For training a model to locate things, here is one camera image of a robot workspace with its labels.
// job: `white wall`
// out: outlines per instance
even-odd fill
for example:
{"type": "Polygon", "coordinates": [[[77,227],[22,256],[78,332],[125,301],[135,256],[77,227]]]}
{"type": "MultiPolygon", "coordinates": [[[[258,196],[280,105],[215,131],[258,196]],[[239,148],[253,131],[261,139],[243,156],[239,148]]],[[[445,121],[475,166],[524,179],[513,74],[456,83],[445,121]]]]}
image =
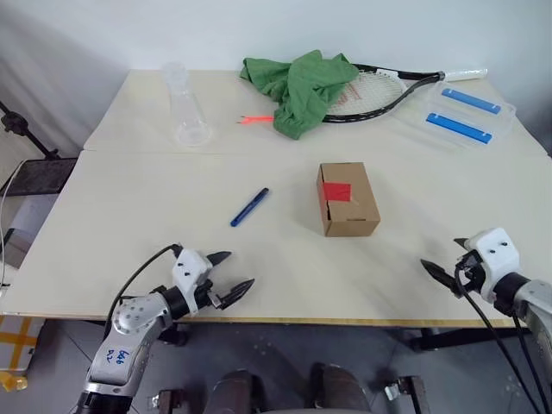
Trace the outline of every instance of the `white wall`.
{"type": "Polygon", "coordinates": [[[314,48],[410,70],[485,66],[535,136],[552,135],[550,0],[0,0],[0,97],[68,153],[129,68],[238,69],[314,48]]]}

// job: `black cable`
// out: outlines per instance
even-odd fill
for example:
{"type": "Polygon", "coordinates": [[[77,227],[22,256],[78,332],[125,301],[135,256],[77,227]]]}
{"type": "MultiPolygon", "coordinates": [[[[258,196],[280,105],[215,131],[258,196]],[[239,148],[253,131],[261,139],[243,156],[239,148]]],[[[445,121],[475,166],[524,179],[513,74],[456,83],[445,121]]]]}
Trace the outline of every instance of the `black cable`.
{"type": "Polygon", "coordinates": [[[508,349],[504,345],[504,342],[500,338],[500,336],[497,333],[496,329],[491,325],[491,322],[489,322],[489,320],[487,319],[485,313],[483,313],[483,310],[481,310],[481,308],[474,302],[472,297],[467,294],[466,288],[464,288],[464,285],[462,284],[462,282],[460,280],[460,268],[459,267],[455,267],[455,281],[456,281],[456,285],[458,286],[458,289],[460,290],[462,296],[467,299],[467,301],[469,302],[470,305],[472,305],[472,307],[475,309],[475,311],[479,314],[481,320],[483,321],[483,323],[485,324],[487,329],[489,329],[491,331],[492,335],[494,336],[494,340],[499,345],[499,348],[502,351],[502,353],[504,354],[504,357],[506,358],[506,360],[510,364],[511,370],[516,374],[517,380],[521,384],[521,387],[524,389],[525,395],[527,395],[527,398],[529,399],[529,402],[533,406],[533,409],[535,410],[535,413],[536,414],[541,414],[541,411],[538,409],[538,406],[536,405],[535,400],[531,397],[531,394],[529,393],[529,389],[527,388],[527,385],[525,384],[524,379],[521,377],[521,373],[519,372],[518,367],[516,366],[516,363],[511,358],[510,352],[508,351],[508,349]]]}
{"type": "Polygon", "coordinates": [[[132,276],[130,276],[129,280],[122,286],[121,290],[117,293],[115,296],[115,299],[113,299],[113,303],[110,307],[110,312],[107,315],[107,319],[105,321],[105,329],[103,331],[103,338],[107,338],[107,335],[110,334],[111,331],[111,318],[113,317],[113,312],[115,311],[115,308],[117,307],[117,302],[119,302],[119,299],[124,294],[124,291],[127,290],[129,285],[133,282],[134,279],[136,279],[136,276],[138,276],[146,267],[152,264],[154,260],[156,260],[159,256],[164,254],[165,252],[168,252],[169,250],[172,250],[176,256],[180,254],[182,251],[182,247],[178,244],[171,244],[170,246],[167,246],[165,248],[162,248],[159,252],[154,254],[152,257],[150,257],[146,263],[138,267],[138,270],[136,270],[134,273],[132,273],[132,276]]]}
{"type": "Polygon", "coordinates": [[[514,320],[514,325],[516,325],[517,338],[519,339],[521,349],[524,353],[525,359],[527,360],[527,364],[529,365],[531,374],[533,375],[533,380],[535,381],[536,389],[538,390],[538,393],[541,396],[541,400],[544,406],[544,411],[546,412],[546,414],[551,414],[549,402],[547,401],[546,395],[544,394],[543,385],[541,384],[541,380],[538,378],[538,373],[536,373],[535,365],[533,364],[533,360],[529,355],[529,350],[527,349],[527,342],[525,341],[524,332],[521,329],[521,324],[519,323],[518,316],[514,313],[514,315],[511,318],[514,320]]]}

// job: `cardboard box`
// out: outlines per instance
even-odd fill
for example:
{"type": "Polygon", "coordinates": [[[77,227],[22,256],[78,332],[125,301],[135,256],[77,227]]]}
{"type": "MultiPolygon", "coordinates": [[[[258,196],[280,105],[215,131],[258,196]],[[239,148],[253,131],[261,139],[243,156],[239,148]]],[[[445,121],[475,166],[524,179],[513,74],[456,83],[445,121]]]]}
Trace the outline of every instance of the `cardboard box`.
{"type": "Polygon", "coordinates": [[[27,371],[45,319],[0,316],[0,371],[27,371]]]}
{"type": "Polygon", "coordinates": [[[321,164],[318,198],[328,237],[371,235],[380,213],[361,162],[321,164]]]}

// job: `white grip tape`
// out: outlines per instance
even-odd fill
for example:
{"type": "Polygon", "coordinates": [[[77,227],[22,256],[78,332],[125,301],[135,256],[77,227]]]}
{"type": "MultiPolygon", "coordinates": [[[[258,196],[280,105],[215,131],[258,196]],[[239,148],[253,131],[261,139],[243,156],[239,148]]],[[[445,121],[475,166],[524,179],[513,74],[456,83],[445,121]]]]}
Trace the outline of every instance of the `white grip tape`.
{"type": "Polygon", "coordinates": [[[382,73],[384,75],[387,75],[391,78],[398,78],[398,72],[397,71],[393,71],[391,69],[382,69],[382,68],[378,68],[376,70],[376,73],[382,73]]]}
{"type": "Polygon", "coordinates": [[[445,72],[445,79],[449,82],[455,80],[481,79],[486,76],[487,69],[471,69],[466,71],[450,71],[445,72]]]}

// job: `green cloth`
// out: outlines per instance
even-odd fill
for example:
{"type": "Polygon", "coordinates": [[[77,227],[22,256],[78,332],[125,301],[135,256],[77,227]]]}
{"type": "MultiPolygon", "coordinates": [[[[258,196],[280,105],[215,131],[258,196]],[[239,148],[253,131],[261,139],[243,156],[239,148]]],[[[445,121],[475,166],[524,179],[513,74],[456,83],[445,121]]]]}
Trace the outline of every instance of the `green cloth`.
{"type": "Polygon", "coordinates": [[[279,103],[274,128],[294,140],[322,122],[343,86],[359,74],[341,53],[334,59],[323,59],[319,50],[291,64],[246,58],[243,65],[240,77],[279,103]]]}

